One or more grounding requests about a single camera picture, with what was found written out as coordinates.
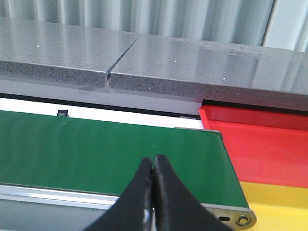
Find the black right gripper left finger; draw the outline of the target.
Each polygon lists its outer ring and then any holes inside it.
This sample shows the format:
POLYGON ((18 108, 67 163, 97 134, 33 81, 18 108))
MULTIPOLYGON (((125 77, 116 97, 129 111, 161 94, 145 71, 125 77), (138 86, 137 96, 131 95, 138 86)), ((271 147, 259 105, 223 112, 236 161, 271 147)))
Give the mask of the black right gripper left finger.
POLYGON ((86 231, 150 231, 153 220, 152 161, 145 157, 123 193, 86 231))

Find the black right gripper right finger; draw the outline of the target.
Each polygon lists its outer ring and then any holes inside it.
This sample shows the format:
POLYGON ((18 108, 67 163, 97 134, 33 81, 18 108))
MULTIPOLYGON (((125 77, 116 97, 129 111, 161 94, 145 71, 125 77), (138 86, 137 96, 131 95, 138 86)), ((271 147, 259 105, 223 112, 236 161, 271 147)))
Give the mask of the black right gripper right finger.
POLYGON ((155 225, 158 231, 230 231, 185 187, 164 155, 154 158, 155 225))

